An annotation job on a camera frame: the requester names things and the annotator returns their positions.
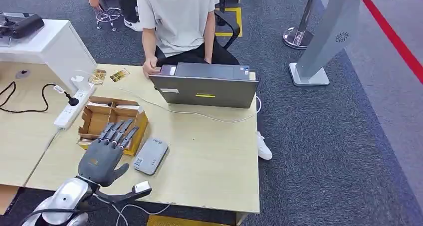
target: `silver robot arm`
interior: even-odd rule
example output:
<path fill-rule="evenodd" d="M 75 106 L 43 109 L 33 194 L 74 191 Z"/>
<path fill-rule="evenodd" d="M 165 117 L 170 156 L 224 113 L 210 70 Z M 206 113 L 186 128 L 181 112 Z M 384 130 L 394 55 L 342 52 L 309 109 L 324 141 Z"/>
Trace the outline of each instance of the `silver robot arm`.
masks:
<path fill-rule="evenodd" d="M 116 204 L 149 195 L 152 189 L 148 181 L 134 185 L 125 195 L 107 195 L 99 190 L 101 186 L 111 185 L 129 169 L 129 165 L 124 164 L 115 170 L 123 150 L 138 130 L 138 127 L 131 129 L 121 141 L 131 123 L 132 119 L 109 123 L 79 162 L 78 176 L 65 181 L 51 197 L 41 202 L 24 219 L 22 226 L 85 226 L 87 212 L 99 209 L 89 209 L 84 204 L 93 196 Z"/>

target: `white power strip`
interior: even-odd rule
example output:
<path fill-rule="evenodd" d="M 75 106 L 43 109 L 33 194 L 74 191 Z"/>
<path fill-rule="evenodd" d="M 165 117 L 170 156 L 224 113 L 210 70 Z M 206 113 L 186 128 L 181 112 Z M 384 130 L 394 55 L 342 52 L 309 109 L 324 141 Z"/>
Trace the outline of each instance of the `white power strip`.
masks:
<path fill-rule="evenodd" d="M 54 121 L 54 125 L 58 128 L 63 128 L 67 130 L 76 117 L 81 112 L 82 108 L 87 104 L 88 98 L 94 93 L 96 87 L 90 84 L 91 88 L 89 90 L 78 90 L 73 96 L 79 100 L 79 103 L 75 106 L 70 106 L 69 104 L 64 108 L 62 113 Z"/>

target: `red line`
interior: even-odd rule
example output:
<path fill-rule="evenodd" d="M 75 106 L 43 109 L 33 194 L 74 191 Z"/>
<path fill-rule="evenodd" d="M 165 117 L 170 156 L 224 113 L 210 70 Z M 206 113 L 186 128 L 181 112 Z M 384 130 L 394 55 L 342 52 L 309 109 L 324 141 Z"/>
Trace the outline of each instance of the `red line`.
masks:
<path fill-rule="evenodd" d="M 382 31 L 397 49 L 400 56 L 404 59 L 410 70 L 416 75 L 419 81 L 423 84 L 423 66 L 407 48 L 401 38 L 395 33 L 394 29 L 389 25 L 388 21 L 384 18 L 382 13 L 378 10 L 372 0 L 363 0 L 364 4 L 369 9 L 370 13 L 375 18 L 376 22 L 381 27 Z"/>

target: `floor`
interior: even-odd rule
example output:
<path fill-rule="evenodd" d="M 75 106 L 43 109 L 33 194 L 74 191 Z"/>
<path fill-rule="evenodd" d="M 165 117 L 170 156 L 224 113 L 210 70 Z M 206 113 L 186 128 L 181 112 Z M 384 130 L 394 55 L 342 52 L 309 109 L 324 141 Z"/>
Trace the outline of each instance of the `floor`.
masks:
<path fill-rule="evenodd" d="M 242 0 L 244 36 L 230 51 L 257 72 L 257 94 L 263 101 L 258 128 L 274 153 L 271 161 L 259 161 L 261 214 L 249 216 L 245 225 L 421 225 L 422 85 L 362 8 L 363 34 L 325 68 L 331 84 L 295 87 L 287 66 L 302 52 L 285 46 L 281 34 L 298 24 L 306 1 Z M 416 4 L 416 14 L 403 11 L 409 13 L 410 27 L 416 27 L 405 30 L 403 38 L 421 53 L 416 40 L 421 32 L 415 24 L 421 25 L 417 7 L 421 9 L 423 0 L 396 1 L 402 0 L 375 3 L 382 8 L 395 5 L 398 11 L 401 4 Z M 326 2 L 317 3 L 311 30 Z M 122 23 L 117 32 L 97 30 L 87 0 L 0 0 L 0 9 L 69 19 L 99 63 L 142 61 L 141 34 Z M 397 17 L 393 10 L 387 14 Z M 0 217 L 0 225 L 16 225 L 51 193 L 23 190 L 11 213 Z M 143 205 L 151 211 L 163 207 Z M 147 221 L 136 210 L 125 215 L 132 226 Z M 164 215 L 228 225 L 235 220 L 230 212 L 176 206 Z M 96 212 L 90 225 L 112 225 L 116 217 L 112 210 Z"/>

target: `desk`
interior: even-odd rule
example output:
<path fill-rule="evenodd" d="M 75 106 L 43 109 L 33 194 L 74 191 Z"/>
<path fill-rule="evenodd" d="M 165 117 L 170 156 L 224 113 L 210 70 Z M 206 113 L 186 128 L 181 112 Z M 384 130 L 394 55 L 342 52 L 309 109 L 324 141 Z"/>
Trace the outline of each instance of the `desk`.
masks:
<path fill-rule="evenodd" d="M 220 119 L 241 119 L 256 111 L 255 102 L 250 109 L 231 109 L 209 106 L 169 106 L 153 84 L 142 74 L 139 66 L 124 66 L 131 72 L 116 83 L 109 78 L 123 66 L 101 65 L 107 71 L 106 81 L 95 96 L 137 101 L 145 109 L 150 121 L 148 136 L 157 137 L 169 144 L 169 151 L 153 176 L 132 168 L 131 157 L 120 162 L 129 163 L 130 169 L 112 186 L 102 190 L 108 194 L 123 194 L 132 185 L 148 180 L 152 193 L 143 201 L 217 210 L 259 213 L 258 159 L 256 117 L 239 123 L 221 123 L 197 115 L 175 114 L 118 88 L 131 90 L 145 99 L 177 111 L 196 111 Z M 56 190 L 66 179 L 77 174 L 77 164 L 84 154 L 76 141 L 80 117 L 62 132 L 45 153 L 35 169 L 27 187 Z"/>
<path fill-rule="evenodd" d="M 29 70 L 25 79 L 15 79 L 18 71 Z M 16 92 L 3 106 L 10 110 L 44 109 L 41 89 L 60 79 L 47 65 L 0 62 L 0 91 L 12 81 Z M 0 96 L 3 103 L 12 89 Z M 67 98 L 47 87 L 44 91 L 49 109 L 44 113 L 11 114 L 0 111 L 0 184 L 24 186 L 41 158 L 48 139 L 56 131 L 54 120 L 67 104 Z"/>

